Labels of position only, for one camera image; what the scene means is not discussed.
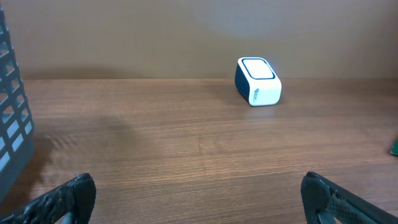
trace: dark blue side panel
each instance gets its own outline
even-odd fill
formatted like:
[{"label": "dark blue side panel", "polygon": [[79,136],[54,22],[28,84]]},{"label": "dark blue side panel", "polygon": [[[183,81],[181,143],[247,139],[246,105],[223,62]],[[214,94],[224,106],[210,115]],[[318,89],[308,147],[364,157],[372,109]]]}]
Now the dark blue side panel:
[{"label": "dark blue side panel", "polygon": [[246,101],[249,102],[249,93],[250,93],[249,82],[244,76],[244,73],[239,65],[237,65],[236,67],[235,85],[240,94],[243,96],[243,98],[245,98]]}]

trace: gray basket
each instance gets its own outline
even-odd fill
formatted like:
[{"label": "gray basket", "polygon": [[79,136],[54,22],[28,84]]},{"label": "gray basket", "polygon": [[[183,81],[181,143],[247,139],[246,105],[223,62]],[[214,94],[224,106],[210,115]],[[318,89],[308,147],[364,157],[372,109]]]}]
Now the gray basket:
[{"label": "gray basket", "polygon": [[0,201],[33,153],[34,124],[0,6]]}]

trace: wooden table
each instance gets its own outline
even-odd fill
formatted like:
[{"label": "wooden table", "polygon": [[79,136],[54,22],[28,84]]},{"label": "wooden table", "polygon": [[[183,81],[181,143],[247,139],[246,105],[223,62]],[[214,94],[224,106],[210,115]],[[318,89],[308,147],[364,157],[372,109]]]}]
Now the wooden table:
[{"label": "wooden table", "polygon": [[35,154],[1,213],[89,172],[92,223],[304,223],[313,170],[398,215],[398,80],[282,83],[253,108],[233,80],[26,80]]}]

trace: plastic basket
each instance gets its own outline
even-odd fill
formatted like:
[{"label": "plastic basket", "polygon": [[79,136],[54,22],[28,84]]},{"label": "plastic basket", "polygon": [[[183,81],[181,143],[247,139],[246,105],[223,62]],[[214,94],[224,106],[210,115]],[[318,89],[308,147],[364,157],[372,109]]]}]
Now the plastic basket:
[{"label": "plastic basket", "polygon": [[0,201],[33,153],[34,124],[0,6]]}]

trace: box top face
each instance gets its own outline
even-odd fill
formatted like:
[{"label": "box top face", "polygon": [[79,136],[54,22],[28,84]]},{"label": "box top face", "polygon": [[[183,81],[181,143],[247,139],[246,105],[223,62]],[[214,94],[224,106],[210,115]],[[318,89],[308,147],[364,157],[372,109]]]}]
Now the box top face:
[{"label": "box top face", "polygon": [[244,58],[242,63],[253,79],[273,79],[275,78],[268,63],[261,58]]}]

